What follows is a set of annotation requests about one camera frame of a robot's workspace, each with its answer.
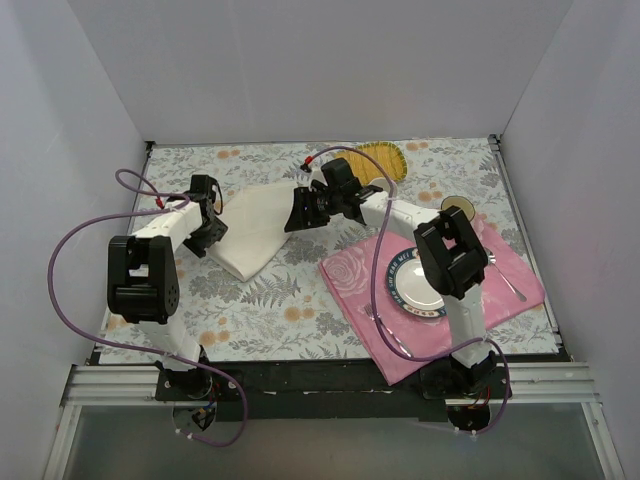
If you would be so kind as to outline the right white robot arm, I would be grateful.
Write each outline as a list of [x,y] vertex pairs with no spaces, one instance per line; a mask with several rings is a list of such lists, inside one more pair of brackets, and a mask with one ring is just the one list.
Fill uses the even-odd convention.
[[396,187],[364,186],[343,158],[324,164],[321,180],[293,191],[285,231],[319,228],[341,214],[380,236],[392,232],[417,247],[424,277],[441,296],[449,322],[451,347],[432,356],[447,364],[447,384],[464,397],[475,397],[489,384],[497,360],[486,338],[482,283],[488,257],[464,212],[419,207],[395,197]]

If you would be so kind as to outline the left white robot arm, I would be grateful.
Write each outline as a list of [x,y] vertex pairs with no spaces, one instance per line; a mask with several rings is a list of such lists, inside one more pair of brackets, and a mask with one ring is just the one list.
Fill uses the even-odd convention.
[[204,348],[173,315],[179,306],[180,289],[174,253],[185,246],[198,258],[220,241],[227,225],[220,219],[219,183],[209,175],[194,175],[182,198],[171,196],[168,212],[153,219],[130,236],[116,236],[108,246],[107,301],[111,312],[136,326],[163,356],[156,362],[169,385],[193,400],[207,397],[213,389],[212,374],[185,358],[205,364]]

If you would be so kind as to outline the white cloth napkin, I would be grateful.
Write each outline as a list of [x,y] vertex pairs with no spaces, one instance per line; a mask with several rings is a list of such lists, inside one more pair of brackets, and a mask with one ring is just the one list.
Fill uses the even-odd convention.
[[228,230],[208,255],[236,279],[250,280],[290,237],[284,227],[296,187],[295,181],[245,187],[224,207]]

